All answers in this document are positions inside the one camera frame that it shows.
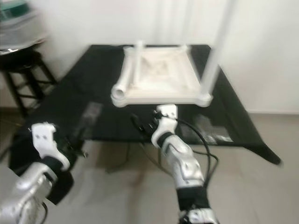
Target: plastic container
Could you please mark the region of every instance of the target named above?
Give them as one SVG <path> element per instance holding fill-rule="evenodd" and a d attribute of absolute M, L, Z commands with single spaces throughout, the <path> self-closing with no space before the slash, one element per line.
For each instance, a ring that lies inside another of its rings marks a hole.
<path fill-rule="evenodd" d="M 2 1 L 0 5 L 0 21 L 19 17 L 30 11 L 28 3 L 24 0 Z"/>
<path fill-rule="evenodd" d="M 36 10 L 0 22 L 0 49 L 23 49 L 46 37 Z"/>

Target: white pipe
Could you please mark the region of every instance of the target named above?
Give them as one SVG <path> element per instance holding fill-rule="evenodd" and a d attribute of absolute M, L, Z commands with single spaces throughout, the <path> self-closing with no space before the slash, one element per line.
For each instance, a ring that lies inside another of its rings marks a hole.
<path fill-rule="evenodd" d="M 184 22 L 182 27 L 182 36 L 181 36 L 181 45 L 187 44 L 187 39 L 190 33 L 190 25 L 192 18 L 192 9 L 194 7 L 194 0 L 187 0 L 187 4 L 185 6 L 185 15 Z"/>
<path fill-rule="evenodd" d="M 129 83 L 132 80 L 133 72 L 133 60 L 132 48 L 124 48 L 125 58 L 123 60 L 121 68 L 121 76 L 118 79 L 117 83 L 112 87 L 111 94 L 115 99 L 121 100 L 125 97 L 125 92 L 129 86 Z"/>
<path fill-rule="evenodd" d="M 218 78 L 220 67 L 218 65 L 219 58 L 223 52 L 225 38 L 228 33 L 229 22 L 236 0 L 229 0 L 224 11 L 220 29 L 216 37 L 215 47 L 211 49 L 209 58 L 207 59 L 205 70 L 201 79 L 200 95 L 211 94 Z"/>
<path fill-rule="evenodd" d="M 134 77 L 133 84 L 137 84 L 140 78 L 140 66 L 141 66 L 141 53 L 143 49 L 143 42 L 137 41 L 135 45 L 135 66 L 134 66 Z"/>

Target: black stool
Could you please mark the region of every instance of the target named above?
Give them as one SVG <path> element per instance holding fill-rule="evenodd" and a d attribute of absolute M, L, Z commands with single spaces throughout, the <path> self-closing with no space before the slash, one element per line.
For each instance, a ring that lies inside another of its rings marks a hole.
<path fill-rule="evenodd" d="M 39 67 L 45 74 L 47 81 L 37 80 L 32 69 Z M 45 98 L 45 92 L 49 86 L 57 84 L 56 79 L 51 74 L 45 63 L 42 61 L 42 55 L 32 48 L 19 50 L 0 57 L 0 70 L 11 91 L 16 104 L 23 117 L 28 116 L 28 112 L 32 107 L 26 108 L 22 98 L 36 99 L 35 105 L 39 104 Z M 21 74 L 24 82 L 16 85 L 12 73 Z M 32 95 L 20 94 L 18 90 L 28 86 Z"/>

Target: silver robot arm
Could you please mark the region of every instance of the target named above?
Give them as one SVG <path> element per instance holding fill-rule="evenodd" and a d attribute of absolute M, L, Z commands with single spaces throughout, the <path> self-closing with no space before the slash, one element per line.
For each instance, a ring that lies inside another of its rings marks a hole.
<path fill-rule="evenodd" d="M 151 142 L 162 150 L 171 167 L 181 210 L 180 223 L 218 224 L 208 202 L 200 165 L 194 158 L 192 149 L 175 135 L 177 107 L 160 105 L 157 112 L 168 118 L 159 119 Z"/>
<path fill-rule="evenodd" d="M 31 131 L 41 161 L 31 164 L 0 205 L 1 224 L 35 224 L 39 208 L 57 181 L 57 173 L 71 164 L 57 149 L 53 140 L 56 129 L 52 124 L 34 124 Z"/>

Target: black tablecloth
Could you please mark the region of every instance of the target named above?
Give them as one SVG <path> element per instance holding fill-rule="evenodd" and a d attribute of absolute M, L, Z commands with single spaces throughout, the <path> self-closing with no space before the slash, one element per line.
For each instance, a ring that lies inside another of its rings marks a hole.
<path fill-rule="evenodd" d="M 124 58 L 123 46 L 92 45 L 61 80 L 40 107 L 28 117 L 15 139 L 28 134 L 33 123 L 49 122 L 58 125 L 65 134 L 74 131 L 90 102 L 102 105 L 91 140 L 130 141 L 144 140 L 130 121 L 132 113 L 144 122 L 152 119 L 156 105 L 129 105 L 115 107 L 110 98 L 111 88 L 117 82 Z M 210 48 L 207 45 L 192 47 L 196 68 L 202 74 Z M 210 144 L 245 147 L 274 164 L 281 162 L 263 142 L 233 88 L 221 71 L 214 99 L 207 108 L 196 105 L 178 105 L 178 117 L 197 126 L 205 133 Z M 185 127 L 177 128 L 186 143 L 200 144 Z M 23 148 L 12 146 L 14 158 L 25 156 Z"/>

